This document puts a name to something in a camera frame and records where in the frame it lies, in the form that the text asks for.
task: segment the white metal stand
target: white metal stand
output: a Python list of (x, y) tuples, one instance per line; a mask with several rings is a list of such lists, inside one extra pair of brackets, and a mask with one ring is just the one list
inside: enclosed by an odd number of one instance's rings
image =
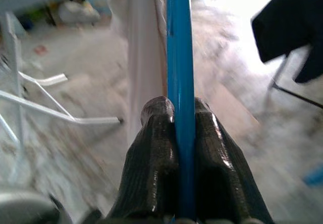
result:
[[(47, 79), (34, 79), (19, 71), (19, 65), (22, 62), (20, 42), (15, 35), (14, 25), (11, 21), (12, 11), (23, 9), (26, 6), (31, 6), (35, 3), (40, 3), (43, 0), (2, 0), (0, 5), (0, 23), (2, 26), (2, 33), (4, 38), (5, 47), (8, 53), (8, 66), (10, 68), (9, 73), (12, 74), (14, 79), (15, 95), (0, 90), (0, 99), (11, 102), (15, 105), (15, 121), (17, 124), (17, 135), (8, 125), (3, 116), (0, 115), (0, 125), (3, 126), (5, 132), (13, 140), (17, 146), (17, 158), (15, 166), (10, 174), (9, 182), (14, 183), (18, 177), (18, 169), (22, 163), (25, 155), (24, 145), (24, 124), (23, 114), (24, 109), (30, 109), (37, 111), (48, 116), (61, 119), (67, 122), (71, 122), (79, 125), (102, 125), (102, 124), (120, 124), (121, 119), (117, 117), (106, 118), (75, 118), (73, 117), (57, 100), (54, 99), (45, 89), (44, 86), (54, 85), (67, 80), (64, 74), (59, 74)], [(40, 90), (52, 100), (52, 102), (59, 108), (57, 110), (50, 109), (48, 107), (36, 104), (34, 102), (25, 100), (22, 97), (21, 92), (21, 79), (29, 81), (40, 88)]]

